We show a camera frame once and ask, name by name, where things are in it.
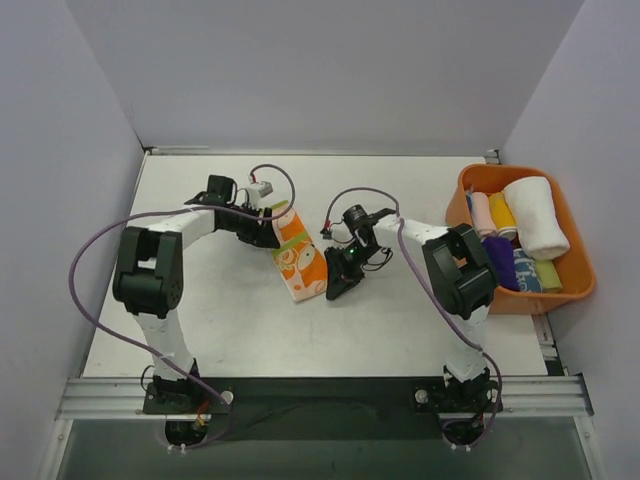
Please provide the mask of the orange cloth pile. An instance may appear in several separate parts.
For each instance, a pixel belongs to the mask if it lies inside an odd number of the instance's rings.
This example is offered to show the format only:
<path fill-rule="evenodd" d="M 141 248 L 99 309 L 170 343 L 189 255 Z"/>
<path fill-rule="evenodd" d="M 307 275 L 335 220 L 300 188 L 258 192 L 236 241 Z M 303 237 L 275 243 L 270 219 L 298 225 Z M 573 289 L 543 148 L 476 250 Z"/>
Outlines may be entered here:
<path fill-rule="evenodd" d="M 272 258 L 294 302 L 323 294 L 328 282 L 328 267 L 294 208 L 273 223 L 279 247 Z"/>

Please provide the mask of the white towel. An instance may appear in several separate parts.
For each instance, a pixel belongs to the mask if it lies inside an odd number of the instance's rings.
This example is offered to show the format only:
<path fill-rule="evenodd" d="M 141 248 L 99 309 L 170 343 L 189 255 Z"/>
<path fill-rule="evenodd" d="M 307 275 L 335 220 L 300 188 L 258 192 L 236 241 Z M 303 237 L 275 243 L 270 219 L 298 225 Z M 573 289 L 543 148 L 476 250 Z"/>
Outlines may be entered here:
<path fill-rule="evenodd" d="M 549 181 L 542 176 L 515 180 L 503 189 L 525 254 L 535 260 L 554 260 L 566 254 L 570 243 L 556 217 Z"/>

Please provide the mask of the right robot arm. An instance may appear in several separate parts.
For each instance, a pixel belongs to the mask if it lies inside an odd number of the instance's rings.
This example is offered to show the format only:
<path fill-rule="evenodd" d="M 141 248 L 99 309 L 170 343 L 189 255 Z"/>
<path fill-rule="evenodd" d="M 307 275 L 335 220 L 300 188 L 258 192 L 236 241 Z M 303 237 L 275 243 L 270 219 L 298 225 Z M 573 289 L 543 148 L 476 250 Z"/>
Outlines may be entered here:
<path fill-rule="evenodd" d="M 493 407 L 498 382 L 491 378 L 485 343 L 498 276 L 473 227 L 432 226 L 405 220 L 390 208 L 368 213 L 361 205 L 345 211 L 343 222 L 352 238 L 324 251 L 326 298 L 335 300 L 356 287 L 374 255 L 401 253 L 454 335 L 443 379 L 429 400 L 449 412 Z"/>

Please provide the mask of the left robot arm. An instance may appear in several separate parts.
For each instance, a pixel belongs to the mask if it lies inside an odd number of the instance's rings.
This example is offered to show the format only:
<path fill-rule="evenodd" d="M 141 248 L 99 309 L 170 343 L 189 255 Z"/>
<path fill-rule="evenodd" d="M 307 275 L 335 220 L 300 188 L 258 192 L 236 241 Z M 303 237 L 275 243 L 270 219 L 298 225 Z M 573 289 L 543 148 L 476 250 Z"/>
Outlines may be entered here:
<path fill-rule="evenodd" d="M 113 296 L 140 326 L 146 345 L 155 351 L 152 395 L 181 412 L 193 412 L 205 401 L 205 390 L 187 377 L 199 376 L 178 318 L 184 293 L 183 252 L 218 230 L 232 232 L 241 242 L 265 249 L 279 246 L 273 210 L 259 201 L 273 192 L 266 181 L 250 178 L 245 201 L 237 205 L 237 183 L 219 175 L 208 178 L 205 190 L 186 200 L 187 211 L 148 227 L 126 227 L 120 238 Z"/>

